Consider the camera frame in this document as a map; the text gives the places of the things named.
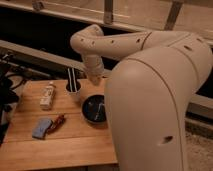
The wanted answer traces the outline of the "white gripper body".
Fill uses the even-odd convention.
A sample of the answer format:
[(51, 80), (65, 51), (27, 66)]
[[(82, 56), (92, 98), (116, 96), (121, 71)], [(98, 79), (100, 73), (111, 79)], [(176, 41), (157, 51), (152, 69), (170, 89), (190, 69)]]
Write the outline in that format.
[(98, 86), (100, 84), (103, 77), (103, 72), (104, 66), (102, 64), (85, 68), (85, 73), (88, 80), (95, 86)]

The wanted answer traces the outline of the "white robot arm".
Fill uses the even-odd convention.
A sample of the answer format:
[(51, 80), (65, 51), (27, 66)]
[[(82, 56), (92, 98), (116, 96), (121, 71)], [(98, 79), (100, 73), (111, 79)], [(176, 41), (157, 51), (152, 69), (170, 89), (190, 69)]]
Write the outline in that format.
[(213, 69), (208, 43), (186, 31), (105, 36), (91, 25), (70, 44), (94, 84), (104, 57), (118, 62), (104, 96), (120, 171), (188, 171), (185, 114)]

